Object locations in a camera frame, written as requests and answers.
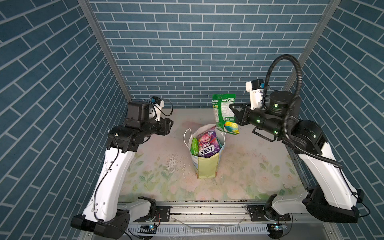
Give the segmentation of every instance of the white bag handle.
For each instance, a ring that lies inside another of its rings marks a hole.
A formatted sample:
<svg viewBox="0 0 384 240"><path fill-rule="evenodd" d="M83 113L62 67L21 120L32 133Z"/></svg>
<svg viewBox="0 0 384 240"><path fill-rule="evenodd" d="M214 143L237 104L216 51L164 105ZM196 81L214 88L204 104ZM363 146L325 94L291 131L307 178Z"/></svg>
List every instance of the white bag handle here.
<svg viewBox="0 0 384 240"><path fill-rule="evenodd" d="M188 128L185 133L184 133L184 137L183 137L183 140L184 140L184 144L187 146L187 148L189 148L188 144L185 142L185 134L188 132L188 130L191 132L191 137L192 137L192 130L190 128Z"/></svg>

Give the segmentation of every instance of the black cable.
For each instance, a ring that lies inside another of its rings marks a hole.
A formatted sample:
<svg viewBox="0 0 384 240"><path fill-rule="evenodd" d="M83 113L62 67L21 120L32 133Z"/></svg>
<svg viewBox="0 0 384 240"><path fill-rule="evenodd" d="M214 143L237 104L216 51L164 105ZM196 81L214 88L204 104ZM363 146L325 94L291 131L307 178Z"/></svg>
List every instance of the black cable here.
<svg viewBox="0 0 384 240"><path fill-rule="evenodd" d="M293 226L293 214L291 214L291 227L289 228L289 231L286 234L284 234L283 236L281 236L280 238L287 236L291 232L292 226Z"/></svg>
<svg viewBox="0 0 384 240"><path fill-rule="evenodd" d="M172 104L172 102L169 100L169 99L165 99L165 98L162 98L161 100L166 100L167 102L169 102L170 103L170 105L171 105L171 111L170 111L170 113L167 115L167 114L165 114L163 111L161 111L161 109L158 107L158 106L156 106L156 104L154 104L153 102L151 102L151 101L149 101L149 100L147 100L147 99L144 99L144 98L132 98L131 100L129 100L128 102L130 103L132 100L142 100L142 101L145 101L145 102L148 102L148 103L150 103L150 104L152 104L154 107L156 107L162 114L164 114L164 116L167 116L167 117L169 117L170 115L172 115L172 113L173 113L173 104Z"/></svg>
<svg viewBox="0 0 384 240"><path fill-rule="evenodd" d="M157 212L157 213L159 214L159 224L157 225L157 227L159 227L160 226L161 217L160 217L160 213L159 212Z"/></svg>
<svg viewBox="0 0 384 240"><path fill-rule="evenodd" d="M247 205L247 206L245 207L245 209L246 209L249 213L256 213L256 211L255 211L255 210L252 210L251 207L253 207L253 206L252 206L252 205Z"/></svg>
<svg viewBox="0 0 384 240"><path fill-rule="evenodd" d="M284 54L284 55L281 55L279 57L277 57L271 64L271 66L269 67L268 69L268 72L266 74L266 77L265 77L265 82L264 82L264 91L263 91L263 99L262 99L262 107L267 109L266 107L266 104L265 104L265 96L266 96L266 92L267 92L267 88L268 88L268 82L269 82L269 78L272 74L272 71L273 71L273 68L276 66L276 64L281 61L281 60L289 60L294 68L295 68L295 71L296 71L296 75L297 75L297 81L296 81L296 89L295 89L295 92L293 93L293 96L292 96L292 99L291 99L291 102L289 104L289 107L284 115L284 119L283 119L283 137L284 139L291 145L293 146L294 149L300 151L302 154L306 154L310 157L313 157L313 158L316 158L320 161L323 161L323 162L327 162L327 163L330 163L330 164L333 164L335 165L336 167L338 168L343 168L343 166L338 162L338 161L335 161L333 159L330 159L330 158L327 158L327 157L323 157L323 156L320 156L320 155L317 155L317 154L312 154L308 151L305 151L304 149L301 149L299 148L294 142L293 140L291 139L291 137L289 136L288 134L288 128L287 128L287 124L288 124L288 120L289 120L289 117L291 115L291 111L293 110L294 106L295 106L295 103L296 103L296 100L299 98L299 94L300 94L300 90L301 90L301 85L303 83L303 71L301 70L301 66L300 66L300 63L299 61L297 61L297 59L292 56L292 55L289 55L289 54Z"/></svg>
<svg viewBox="0 0 384 240"><path fill-rule="evenodd" d="M131 232L131 230L130 230L129 228L128 228L128 231L129 231L129 233L130 233L131 235L133 235L133 236L135 236L136 238L142 240L139 236L134 235L134 234Z"/></svg>
<svg viewBox="0 0 384 240"><path fill-rule="evenodd" d="M288 228L288 224L287 224L287 221L285 220L285 217L284 215L281 215L281 217L284 219L284 222L285 222L285 226Z"/></svg>
<svg viewBox="0 0 384 240"><path fill-rule="evenodd" d="M143 143L145 143L145 142L147 142L149 139L151 138L151 136L149 136L148 138L147 138L147 140L145 140L144 142L142 142L141 144L143 144Z"/></svg>
<svg viewBox="0 0 384 240"><path fill-rule="evenodd" d="M118 146L118 143L117 143L117 141L116 141L115 136L113 136L113 138L115 139L115 144L116 144L118 153L117 153L115 159L114 159L114 160L112 161L112 163L110 164L110 166L109 166L107 172L106 172L105 175L102 177L102 179L100 180L99 184L97 185L97 187L96 187L96 189L95 189L95 194L94 194L94 196L93 196L93 216L95 217L95 219L96 219L97 221L102 222L102 223L104 223L104 224L106 224L106 225L108 225L108 226L112 226L112 227L114 227L114 228L117 228L118 230L124 232L124 233L130 238L130 240L132 240L132 238L128 235L128 233L127 233L126 231L121 230L120 228L118 228L118 227L115 226L115 225L106 223L106 222L104 222L104 221L98 219L98 218L96 217L96 212L94 211L94 210L96 209L96 193L97 193L97 191L99 190L100 184L102 183L102 181L104 180L104 178L107 176L107 174L108 174L109 171L111 170L112 165L114 164L114 162L116 161L116 159L117 159L118 156L119 156L119 146Z"/></svg>
<svg viewBox="0 0 384 240"><path fill-rule="evenodd" d="M341 174L341 176L343 177L343 180L344 180L345 184L348 186L349 190L351 191L352 196L354 196L354 197L357 199L357 202L361 203L361 204L367 209L367 211L368 211L367 214L362 215L362 216L359 216L359 218L361 218L361 217L366 217L366 216L368 216L369 214L371 214L371 210L369 209L369 207L367 207L362 201L360 201L360 199L356 196L358 193L352 191L352 189L350 188L349 184L347 183L347 180L346 180L345 177L344 177L343 172L341 171L341 169L339 169L339 170L340 170L340 174Z"/></svg>

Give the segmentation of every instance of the shopping bag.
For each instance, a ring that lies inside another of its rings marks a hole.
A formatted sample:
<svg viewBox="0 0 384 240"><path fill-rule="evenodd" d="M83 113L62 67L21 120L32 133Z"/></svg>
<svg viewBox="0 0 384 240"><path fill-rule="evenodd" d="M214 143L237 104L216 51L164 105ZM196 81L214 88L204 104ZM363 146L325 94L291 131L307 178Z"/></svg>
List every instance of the shopping bag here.
<svg viewBox="0 0 384 240"><path fill-rule="evenodd" d="M218 153L216 153L215 155L213 155L212 157L198 157L198 156L192 155L191 152L190 152L190 147L191 147L191 144L192 144L192 139L194 137L197 138L197 136L199 134L207 131L208 129L210 129L210 128L214 127L214 126L216 126L216 125L215 124L208 124L208 125L202 126L196 132L194 132L193 134L192 134L192 130L190 128L188 128L185 131L185 133L184 133L184 143L185 143L185 145L189 149L189 154L191 155L192 162L194 164L195 171L196 171L198 179L205 179L205 178L216 177L218 164L220 162L220 158L221 158L221 156L223 154L223 150L224 150L224 147L225 147L225 135L226 135L226 133L218 130L217 128L215 128L217 140L220 142L222 147L220 148L220 151ZM188 144L187 144L185 142L185 135L186 135L186 133L188 131L191 132L191 137L189 138L189 141L188 141Z"/></svg>

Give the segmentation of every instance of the tile pattern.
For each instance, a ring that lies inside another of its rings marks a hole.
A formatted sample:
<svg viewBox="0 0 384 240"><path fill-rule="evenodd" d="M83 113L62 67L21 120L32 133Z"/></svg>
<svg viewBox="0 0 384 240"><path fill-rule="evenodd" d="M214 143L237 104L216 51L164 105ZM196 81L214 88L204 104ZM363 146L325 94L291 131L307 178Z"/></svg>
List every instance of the tile pattern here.
<svg viewBox="0 0 384 240"><path fill-rule="evenodd" d="M175 107L208 108L212 94L235 93L264 78L272 61L298 57L328 0L91 0L135 98L169 98ZM291 74L281 62L271 78Z"/></svg>
<svg viewBox="0 0 384 240"><path fill-rule="evenodd" d="M380 0L342 0L303 66L301 117L322 126L371 210L358 224L338 224L344 239L384 237L383 12Z"/></svg>
<svg viewBox="0 0 384 240"><path fill-rule="evenodd" d="M0 1L0 239L77 239L125 98L77 0Z"/></svg>

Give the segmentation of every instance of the metal frame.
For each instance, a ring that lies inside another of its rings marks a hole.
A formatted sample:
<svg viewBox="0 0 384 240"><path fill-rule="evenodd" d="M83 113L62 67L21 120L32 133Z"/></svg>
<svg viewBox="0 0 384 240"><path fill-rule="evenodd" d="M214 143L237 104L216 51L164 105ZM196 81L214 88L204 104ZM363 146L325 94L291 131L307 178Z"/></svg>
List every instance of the metal frame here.
<svg viewBox="0 0 384 240"><path fill-rule="evenodd" d="M331 19L333 13L336 11L337 6L339 6L339 3L341 0L329 0L329 3L327 7L324 9L323 15L321 16L319 23L316 25L315 29L313 30L313 33L308 40L304 51L299 56L299 63L301 66L304 65L304 63L307 61L309 55L311 54L313 48L315 47L317 41L319 40L321 34L323 33L325 27L327 26L329 20ZM291 89L293 83L296 80L296 72L293 71L291 75L289 76L287 82L285 83L283 87L283 91L289 91Z"/></svg>
<svg viewBox="0 0 384 240"><path fill-rule="evenodd" d="M239 201L194 201L194 202L156 202L157 206L171 206L169 222L162 224L273 224L274 221L252 222L247 205L264 205L260 200ZM126 208L126 203L119 203L118 208ZM323 223L310 214L293 214L296 223Z"/></svg>
<svg viewBox="0 0 384 240"><path fill-rule="evenodd" d="M93 232L87 232L87 231L81 231L81 230L77 230L77 231L80 231L78 240L91 240L93 237Z"/></svg>
<svg viewBox="0 0 384 240"><path fill-rule="evenodd" d="M336 223L326 222L323 225L329 240L343 240Z"/></svg>
<svg viewBox="0 0 384 240"><path fill-rule="evenodd" d="M128 91L127 85L125 84L124 78L119 70L119 67L115 61L115 58L112 55L112 51L109 48L107 40L104 37L104 34L100 28L100 25L97 21L95 13L92 10L89 0L78 0L78 2L82 11L84 12L85 18L88 20L88 23L91 26L93 33L95 34L95 37L112 69L113 74L116 77L117 82L119 83L119 86L125 98L127 99L127 101L131 100L132 97Z"/></svg>
<svg viewBox="0 0 384 240"><path fill-rule="evenodd" d="M303 187L305 190L308 190L311 187L310 181L308 180L308 177L306 176L303 167L300 164L300 159L297 154L293 152L293 149L286 146L289 156L291 157L292 163L296 169L296 172L301 180L301 183L303 184Z"/></svg>

